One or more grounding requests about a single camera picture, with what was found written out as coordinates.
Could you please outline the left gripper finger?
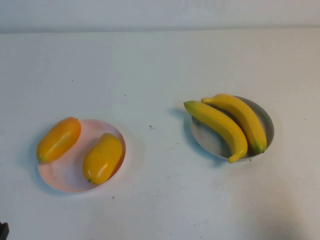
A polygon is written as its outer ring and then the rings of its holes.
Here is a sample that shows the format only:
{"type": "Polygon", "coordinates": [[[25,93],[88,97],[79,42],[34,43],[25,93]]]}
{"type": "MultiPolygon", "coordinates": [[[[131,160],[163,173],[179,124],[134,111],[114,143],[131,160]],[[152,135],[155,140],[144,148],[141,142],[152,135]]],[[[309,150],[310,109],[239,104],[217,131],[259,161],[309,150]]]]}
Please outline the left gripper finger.
{"type": "Polygon", "coordinates": [[[6,240],[9,234],[9,225],[7,222],[0,222],[0,240],[6,240]]]}

